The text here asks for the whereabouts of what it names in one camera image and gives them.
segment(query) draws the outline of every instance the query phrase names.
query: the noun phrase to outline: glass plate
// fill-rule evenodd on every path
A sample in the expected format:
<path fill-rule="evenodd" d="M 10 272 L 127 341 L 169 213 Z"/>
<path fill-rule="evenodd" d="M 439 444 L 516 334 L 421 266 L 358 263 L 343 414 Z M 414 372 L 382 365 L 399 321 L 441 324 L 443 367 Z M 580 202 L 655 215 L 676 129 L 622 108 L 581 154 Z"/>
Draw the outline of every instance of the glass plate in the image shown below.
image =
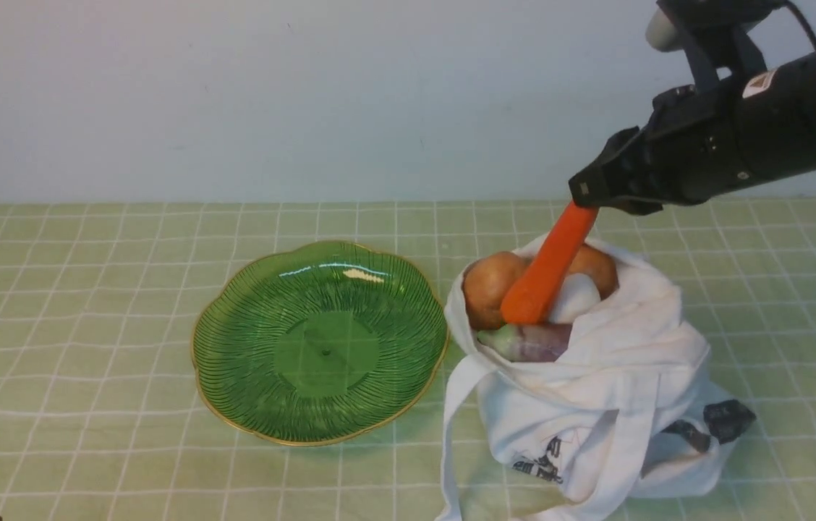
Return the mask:
<path fill-rule="evenodd" d="M 417 402 L 448 337 L 415 265 L 326 241 L 239 271 L 199 317 L 192 359 L 200 396 L 230 425 L 286 445 L 326 445 Z"/>

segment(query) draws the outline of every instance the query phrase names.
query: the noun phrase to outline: bag handle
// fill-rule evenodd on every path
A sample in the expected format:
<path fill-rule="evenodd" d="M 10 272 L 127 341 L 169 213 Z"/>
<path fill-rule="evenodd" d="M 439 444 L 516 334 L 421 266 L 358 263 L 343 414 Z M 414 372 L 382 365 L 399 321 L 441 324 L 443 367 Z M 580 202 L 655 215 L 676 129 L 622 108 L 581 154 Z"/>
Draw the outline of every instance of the bag handle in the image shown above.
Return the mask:
<path fill-rule="evenodd" d="M 468 355 L 457 364 L 447 379 L 447 391 L 443 405 L 443 452 L 441 455 L 441 491 L 446 506 L 436 521 L 463 521 L 460 512 L 460 492 L 454 472 L 452 455 L 452 421 L 460 405 L 465 402 L 482 378 L 494 372 L 496 367 L 481 355 Z"/>
<path fill-rule="evenodd" d="M 625 372 L 617 380 L 621 402 L 627 405 L 617 412 L 613 441 L 604 458 L 598 484 L 586 500 L 527 515 L 511 521 L 604 521 L 623 504 L 639 480 L 642 465 L 653 435 L 658 373 Z"/>

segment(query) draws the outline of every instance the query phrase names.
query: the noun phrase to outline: white bag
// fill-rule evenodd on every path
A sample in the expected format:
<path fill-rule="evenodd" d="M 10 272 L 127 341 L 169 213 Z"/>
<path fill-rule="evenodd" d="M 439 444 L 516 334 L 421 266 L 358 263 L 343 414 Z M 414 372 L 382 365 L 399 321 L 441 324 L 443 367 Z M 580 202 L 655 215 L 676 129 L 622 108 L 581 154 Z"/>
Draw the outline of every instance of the white bag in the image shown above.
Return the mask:
<path fill-rule="evenodd" d="M 533 257 L 544 239 L 515 253 Z M 478 343 L 462 289 L 468 267 L 454 282 L 445 314 L 467 356 L 447 383 L 438 521 L 462 520 L 451 419 L 474 388 L 492 456 L 558 484 L 567 500 L 513 521 L 602 521 L 627 497 L 708 494 L 755 421 L 710 381 L 710 346 L 683 320 L 680 288 L 627 251 L 587 244 L 617 261 L 620 287 L 574 320 L 555 363 L 510 363 Z"/>

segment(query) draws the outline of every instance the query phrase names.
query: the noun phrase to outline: carrot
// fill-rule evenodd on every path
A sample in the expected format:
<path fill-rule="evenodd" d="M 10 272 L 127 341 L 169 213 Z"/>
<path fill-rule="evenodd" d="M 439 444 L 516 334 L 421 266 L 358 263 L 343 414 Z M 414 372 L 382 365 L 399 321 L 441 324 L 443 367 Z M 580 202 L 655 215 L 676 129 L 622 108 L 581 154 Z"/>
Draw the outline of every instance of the carrot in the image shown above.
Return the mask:
<path fill-rule="evenodd" d="M 570 202 L 524 276 L 517 279 L 501 301 L 504 322 L 546 322 L 563 279 L 597 217 L 597 208 L 581 208 Z"/>

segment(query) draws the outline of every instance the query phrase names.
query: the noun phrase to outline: black robotic arm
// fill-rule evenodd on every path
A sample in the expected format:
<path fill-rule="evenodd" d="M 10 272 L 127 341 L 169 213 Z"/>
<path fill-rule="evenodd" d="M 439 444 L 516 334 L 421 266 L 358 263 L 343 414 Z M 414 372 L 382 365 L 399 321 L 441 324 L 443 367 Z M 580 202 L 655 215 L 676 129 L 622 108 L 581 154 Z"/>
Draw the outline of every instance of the black robotic arm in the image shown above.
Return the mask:
<path fill-rule="evenodd" d="M 747 34 L 789 2 L 658 3 L 694 85 L 656 96 L 645 127 L 612 136 L 569 180 L 574 203 L 647 215 L 816 171 L 816 51 L 768 70 Z"/>

